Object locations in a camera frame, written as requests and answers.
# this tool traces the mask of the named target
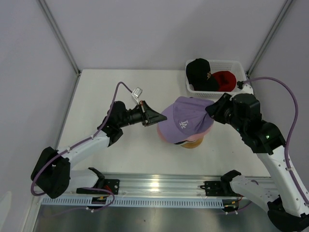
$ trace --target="white wall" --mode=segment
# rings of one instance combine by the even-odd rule
[[[13,196],[1,232],[17,232],[30,174],[55,145],[75,76],[35,0],[4,1],[0,22],[0,199]]]
[[[309,188],[309,1],[297,0],[254,72],[285,82],[299,104],[299,117],[290,143],[290,155],[304,184]],[[289,93],[271,81],[254,82],[265,118],[274,122],[286,138],[294,118]]]
[[[81,69],[249,68],[284,0],[47,0]]]

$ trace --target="purple baseball cap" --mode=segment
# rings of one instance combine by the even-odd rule
[[[207,99],[179,97],[162,112],[168,119],[158,123],[166,141],[175,144],[205,132],[214,121],[205,108],[213,103]]]

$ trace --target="black mount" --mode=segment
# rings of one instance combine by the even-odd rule
[[[31,174],[32,181],[42,167],[56,155],[58,155],[58,151],[52,149],[50,146],[42,151]],[[36,185],[39,186],[50,198],[57,198],[64,193],[69,186],[70,170],[69,159],[59,157],[39,176]]]
[[[88,168],[89,170],[93,171],[97,176],[98,176],[98,180],[96,182],[96,184],[93,186],[93,188],[95,189],[106,189],[111,191],[114,195],[118,195],[118,191],[119,191],[119,184],[120,184],[120,180],[118,179],[105,179],[105,176],[99,172],[97,169],[95,168]],[[78,188],[76,190],[77,194],[106,194],[102,191],[98,191],[98,190],[88,190],[88,189],[84,189],[84,188]]]

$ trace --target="cap brim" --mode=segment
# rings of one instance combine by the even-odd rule
[[[175,124],[174,121],[174,104],[166,108],[162,114],[168,119],[158,123],[159,130],[165,140],[168,143],[175,144],[181,141],[185,141],[189,136],[182,133]]]

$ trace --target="baseball cap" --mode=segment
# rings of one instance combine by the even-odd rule
[[[229,71],[220,71],[213,74],[219,83],[219,92],[231,92],[236,87],[236,77]]]
[[[165,140],[175,144],[205,132],[213,124],[205,108],[213,103],[207,99],[179,97],[162,112],[168,119],[158,123]]]
[[[211,74],[211,66],[207,60],[198,58],[190,62],[185,72],[195,91],[218,91],[219,83]]]

